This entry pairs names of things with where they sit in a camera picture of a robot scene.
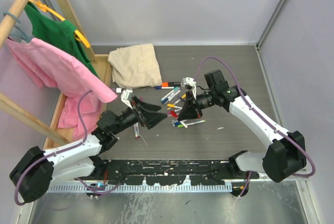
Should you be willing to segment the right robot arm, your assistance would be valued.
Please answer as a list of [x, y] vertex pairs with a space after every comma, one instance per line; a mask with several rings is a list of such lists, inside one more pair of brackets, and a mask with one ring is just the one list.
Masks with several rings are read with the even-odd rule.
[[187, 89], [185, 103], [178, 114], [178, 121], [195, 120], [202, 111], [214, 105], [241, 120], [261, 141], [266, 151], [252, 153], [240, 151], [229, 157], [229, 173], [241, 179], [247, 172], [265, 173], [274, 182], [281, 182], [306, 167], [304, 136], [290, 132], [261, 111], [238, 86], [230, 86], [222, 71], [205, 74], [208, 89], [197, 94], [196, 82], [186, 77], [181, 86]]

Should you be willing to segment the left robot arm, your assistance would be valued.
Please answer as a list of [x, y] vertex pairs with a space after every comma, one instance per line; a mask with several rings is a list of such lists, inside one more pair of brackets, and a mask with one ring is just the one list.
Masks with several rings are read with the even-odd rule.
[[117, 135], [136, 123], [152, 129], [168, 116], [161, 106], [132, 97], [130, 106], [120, 115], [102, 112], [97, 128], [83, 139], [58, 148], [42, 150], [34, 146], [27, 150], [9, 175], [15, 186], [14, 200], [19, 206], [42, 197], [50, 186], [68, 180], [90, 177], [99, 180], [104, 166], [99, 154], [110, 150], [118, 141]]

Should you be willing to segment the green cap rainbow pen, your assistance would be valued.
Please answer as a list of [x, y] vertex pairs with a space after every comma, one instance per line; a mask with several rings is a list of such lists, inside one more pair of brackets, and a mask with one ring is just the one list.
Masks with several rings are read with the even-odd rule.
[[201, 124], [201, 123], [205, 123], [205, 122], [206, 122], [206, 120], [199, 120], [199, 121], [185, 123], [185, 124], [189, 127], [189, 126], [192, 126], [192, 125]]

